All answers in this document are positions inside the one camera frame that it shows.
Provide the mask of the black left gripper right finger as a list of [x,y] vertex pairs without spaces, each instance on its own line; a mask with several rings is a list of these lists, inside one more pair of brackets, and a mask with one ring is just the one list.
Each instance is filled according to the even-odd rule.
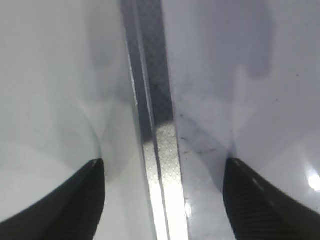
[[247,164],[228,158],[223,202],[237,240],[318,240],[319,213],[294,200]]

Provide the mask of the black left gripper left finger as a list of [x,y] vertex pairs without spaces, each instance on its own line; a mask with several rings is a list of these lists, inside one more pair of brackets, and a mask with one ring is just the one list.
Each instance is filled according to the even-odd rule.
[[104,209],[104,162],[90,160],[50,194],[0,224],[2,240],[92,240]]

